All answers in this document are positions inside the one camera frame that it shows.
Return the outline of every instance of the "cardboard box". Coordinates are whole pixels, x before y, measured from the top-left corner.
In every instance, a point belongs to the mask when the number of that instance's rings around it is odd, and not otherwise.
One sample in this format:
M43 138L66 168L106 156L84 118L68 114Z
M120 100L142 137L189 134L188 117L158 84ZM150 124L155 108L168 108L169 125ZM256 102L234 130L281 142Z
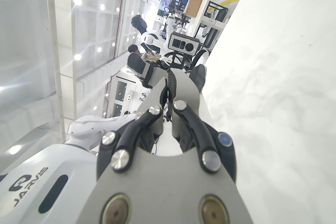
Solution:
M188 0L185 10L184 10L184 15L188 17L196 17L198 9L201 5L203 0Z

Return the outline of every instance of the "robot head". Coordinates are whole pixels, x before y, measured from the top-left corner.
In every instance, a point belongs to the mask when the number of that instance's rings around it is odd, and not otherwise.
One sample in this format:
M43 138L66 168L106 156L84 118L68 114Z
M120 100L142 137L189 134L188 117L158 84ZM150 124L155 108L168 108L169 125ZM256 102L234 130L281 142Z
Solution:
M141 18L140 15L135 15L132 20L131 24L134 28L136 28L141 34L147 31L147 24L144 19Z

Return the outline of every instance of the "man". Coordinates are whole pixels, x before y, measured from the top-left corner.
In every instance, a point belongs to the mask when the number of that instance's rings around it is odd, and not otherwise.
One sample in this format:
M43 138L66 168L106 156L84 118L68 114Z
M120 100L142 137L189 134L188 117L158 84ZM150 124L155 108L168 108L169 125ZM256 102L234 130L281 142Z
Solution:
M138 46L134 44L128 47L128 51L130 53L136 53L143 61L158 62L160 60L160 57L154 55L152 51L149 53L140 53Z

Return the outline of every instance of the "blue button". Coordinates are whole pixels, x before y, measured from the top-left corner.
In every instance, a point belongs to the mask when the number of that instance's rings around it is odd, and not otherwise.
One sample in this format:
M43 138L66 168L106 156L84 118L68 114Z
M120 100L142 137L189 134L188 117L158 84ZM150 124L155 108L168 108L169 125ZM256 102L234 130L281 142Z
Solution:
M232 139L227 133L219 133L218 140L225 147L230 147L232 145Z

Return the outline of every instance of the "yellow floor stripe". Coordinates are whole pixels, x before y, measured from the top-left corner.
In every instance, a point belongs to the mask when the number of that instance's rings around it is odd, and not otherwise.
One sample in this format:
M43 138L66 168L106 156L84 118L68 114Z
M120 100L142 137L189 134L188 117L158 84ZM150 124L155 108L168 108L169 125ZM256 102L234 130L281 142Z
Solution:
M239 0L226 0L226 1L221 2L220 5L224 7L229 3L233 3L233 2L237 2L237 1L239 1Z

